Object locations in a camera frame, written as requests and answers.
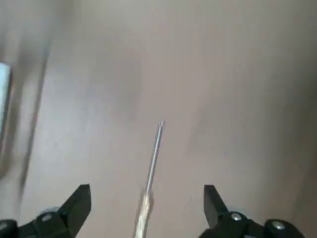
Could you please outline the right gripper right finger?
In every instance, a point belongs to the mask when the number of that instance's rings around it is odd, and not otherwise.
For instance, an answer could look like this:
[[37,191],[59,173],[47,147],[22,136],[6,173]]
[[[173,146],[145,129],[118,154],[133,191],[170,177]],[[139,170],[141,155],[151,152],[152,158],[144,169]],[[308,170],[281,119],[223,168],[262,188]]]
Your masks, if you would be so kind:
[[204,185],[204,213],[209,228],[202,238],[303,238],[290,222],[268,219],[260,225],[238,211],[229,211],[214,185]]

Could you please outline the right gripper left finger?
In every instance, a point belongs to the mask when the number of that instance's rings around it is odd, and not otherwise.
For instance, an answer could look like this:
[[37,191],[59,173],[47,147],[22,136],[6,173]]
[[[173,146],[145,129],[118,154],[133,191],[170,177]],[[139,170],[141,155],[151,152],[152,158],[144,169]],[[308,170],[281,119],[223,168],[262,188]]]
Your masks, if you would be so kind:
[[89,184],[80,185],[57,209],[37,216],[18,226],[13,219],[0,221],[2,238],[74,238],[91,212]]

